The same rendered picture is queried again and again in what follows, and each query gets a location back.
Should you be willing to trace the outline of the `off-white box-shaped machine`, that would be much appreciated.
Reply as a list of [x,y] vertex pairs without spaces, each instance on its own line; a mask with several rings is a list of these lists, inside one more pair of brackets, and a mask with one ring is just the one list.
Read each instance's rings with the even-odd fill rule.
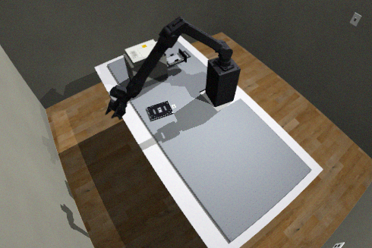
[[[151,52],[155,44],[156,42],[152,39],[150,41],[143,42],[139,45],[132,46],[128,49],[125,49],[125,54],[123,56],[125,57],[126,68],[128,68],[128,65],[130,65],[130,70],[128,71],[128,77],[130,78],[130,80],[138,72],[140,66],[144,63],[144,61],[146,60],[147,56],[149,55],[149,53]],[[167,79],[168,78],[168,69],[167,69],[168,67],[182,63],[184,61],[187,62],[187,58],[191,57],[186,51],[182,51],[178,49],[178,52],[182,55],[182,57],[184,57],[184,60],[178,63],[169,65],[167,63],[166,54],[164,54],[160,58],[157,65],[154,67],[151,74],[148,76],[142,88],[148,87],[150,85],[153,85],[154,83],[158,83],[159,81]],[[184,52],[188,55],[188,57],[186,56]]]

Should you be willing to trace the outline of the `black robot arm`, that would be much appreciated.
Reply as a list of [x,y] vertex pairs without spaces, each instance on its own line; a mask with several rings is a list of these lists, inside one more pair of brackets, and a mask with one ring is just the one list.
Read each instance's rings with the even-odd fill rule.
[[[140,67],[139,71],[130,80],[126,87],[116,85],[111,88],[110,96],[115,97],[116,100],[113,103],[113,107],[117,108],[115,111],[115,116],[122,117],[126,113],[127,102],[136,97],[150,75],[151,71],[154,69],[160,58],[166,52],[168,48],[172,48],[173,45],[178,41],[179,36],[184,33],[190,37],[200,41],[201,43],[209,46],[215,52],[218,52],[218,58],[214,59],[214,62],[223,70],[228,71],[235,67],[231,62],[232,49],[226,44],[222,39],[216,40],[209,34],[198,29],[194,25],[188,23],[186,20],[179,16],[174,19],[171,23],[163,27],[159,34],[159,39],[155,46],[153,47],[150,54],[147,56],[146,60]],[[164,34],[164,35],[163,35]],[[221,54],[220,54],[221,53]],[[220,58],[221,57],[221,58]],[[218,61],[219,59],[219,61]],[[231,63],[231,64],[230,64]],[[232,67],[231,67],[232,66]],[[134,84],[134,86],[133,86]],[[122,101],[120,101],[120,100]],[[124,103],[126,104],[124,104]],[[119,105],[120,104],[120,105]]]

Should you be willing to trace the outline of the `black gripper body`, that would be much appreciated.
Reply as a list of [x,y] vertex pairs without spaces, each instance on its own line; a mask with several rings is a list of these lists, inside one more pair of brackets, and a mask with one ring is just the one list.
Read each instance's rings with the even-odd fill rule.
[[111,106],[111,108],[112,108],[113,111],[116,111],[117,108],[114,108],[114,107],[113,107],[113,103],[114,103],[114,101],[115,101],[115,100],[110,99],[109,106]]

